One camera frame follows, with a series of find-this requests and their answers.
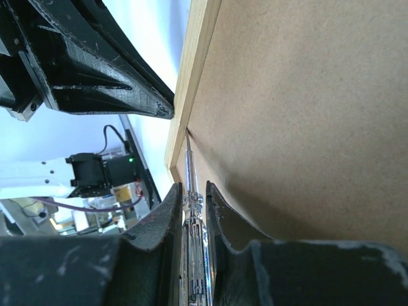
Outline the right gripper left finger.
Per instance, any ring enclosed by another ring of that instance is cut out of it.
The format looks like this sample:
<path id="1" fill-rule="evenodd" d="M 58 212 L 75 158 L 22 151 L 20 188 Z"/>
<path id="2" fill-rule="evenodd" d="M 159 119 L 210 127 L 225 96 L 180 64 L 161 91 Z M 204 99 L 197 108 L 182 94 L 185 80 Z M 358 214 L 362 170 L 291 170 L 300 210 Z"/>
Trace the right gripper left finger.
<path id="1" fill-rule="evenodd" d="M 182 193 L 120 235 L 1 238 L 2 305 L 178 305 Z"/>

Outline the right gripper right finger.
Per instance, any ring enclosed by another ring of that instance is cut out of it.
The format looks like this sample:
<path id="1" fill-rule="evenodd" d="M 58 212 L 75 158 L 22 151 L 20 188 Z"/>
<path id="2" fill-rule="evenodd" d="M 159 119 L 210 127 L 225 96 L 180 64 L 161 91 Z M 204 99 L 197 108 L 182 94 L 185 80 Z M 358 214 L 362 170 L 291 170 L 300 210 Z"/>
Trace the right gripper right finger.
<path id="1" fill-rule="evenodd" d="M 279 240 L 206 186 L 215 305 L 406 305 L 407 260 L 388 245 Z"/>

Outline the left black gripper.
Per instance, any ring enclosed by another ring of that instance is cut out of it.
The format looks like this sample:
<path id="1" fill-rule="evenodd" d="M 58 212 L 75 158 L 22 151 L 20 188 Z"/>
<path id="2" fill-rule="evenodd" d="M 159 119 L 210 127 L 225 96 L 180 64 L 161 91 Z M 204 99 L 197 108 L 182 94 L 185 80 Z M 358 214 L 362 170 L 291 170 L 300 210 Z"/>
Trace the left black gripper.
<path id="1" fill-rule="evenodd" d="M 171 119 L 173 100 L 103 1 L 1 1 L 1 108 L 14 119 L 42 105 Z"/>

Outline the small metal tool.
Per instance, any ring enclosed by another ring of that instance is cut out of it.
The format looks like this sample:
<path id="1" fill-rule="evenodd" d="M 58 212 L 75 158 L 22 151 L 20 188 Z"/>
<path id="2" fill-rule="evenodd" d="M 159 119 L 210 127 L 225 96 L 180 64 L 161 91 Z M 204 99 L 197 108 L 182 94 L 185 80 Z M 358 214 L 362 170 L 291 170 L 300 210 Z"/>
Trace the small metal tool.
<path id="1" fill-rule="evenodd" d="M 186 191 L 182 210 L 182 257 L 180 262 L 180 305 L 212 305 L 212 279 L 207 228 L 203 221 L 203 196 L 186 132 Z"/>

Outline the light wooden picture frame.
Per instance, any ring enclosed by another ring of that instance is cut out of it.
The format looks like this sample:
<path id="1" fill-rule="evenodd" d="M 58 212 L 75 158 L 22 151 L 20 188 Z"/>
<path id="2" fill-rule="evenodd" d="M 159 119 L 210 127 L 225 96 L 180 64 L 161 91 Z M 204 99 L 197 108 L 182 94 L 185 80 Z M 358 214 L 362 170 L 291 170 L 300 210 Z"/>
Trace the light wooden picture frame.
<path id="1" fill-rule="evenodd" d="M 192 1 L 165 166 L 264 233 L 407 253 L 407 2 Z"/>

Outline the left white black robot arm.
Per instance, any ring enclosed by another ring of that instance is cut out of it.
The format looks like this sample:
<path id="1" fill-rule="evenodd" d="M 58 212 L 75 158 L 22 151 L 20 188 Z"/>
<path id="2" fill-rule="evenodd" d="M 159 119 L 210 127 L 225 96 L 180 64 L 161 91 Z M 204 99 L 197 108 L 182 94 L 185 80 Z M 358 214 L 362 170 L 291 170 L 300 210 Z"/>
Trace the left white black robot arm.
<path id="1" fill-rule="evenodd" d="M 174 115 L 174 95 L 102 1 L 1 2 L 1 108 L 29 121 L 39 107 L 70 115 Z M 1 164 L 1 197 L 106 195 L 136 180 L 155 191 L 129 138 L 127 155 L 79 153 Z"/>

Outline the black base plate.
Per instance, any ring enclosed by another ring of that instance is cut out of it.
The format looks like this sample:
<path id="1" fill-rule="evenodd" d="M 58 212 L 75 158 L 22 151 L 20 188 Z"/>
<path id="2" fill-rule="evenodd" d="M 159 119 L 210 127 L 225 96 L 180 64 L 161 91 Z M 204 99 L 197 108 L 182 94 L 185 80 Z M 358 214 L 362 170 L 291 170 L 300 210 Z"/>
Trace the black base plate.
<path id="1" fill-rule="evenodd" d="M 119 119 L 124 128 L 126 140 L 129 142 L 130 151 L 137 165 L 137 174 L 139 176 L 143 196 L 150 210 L 153 210 L 161 203 L 161 197 L 143 156 L 142 149 L 138 143 L 128 115 L 119 115 Z"/>

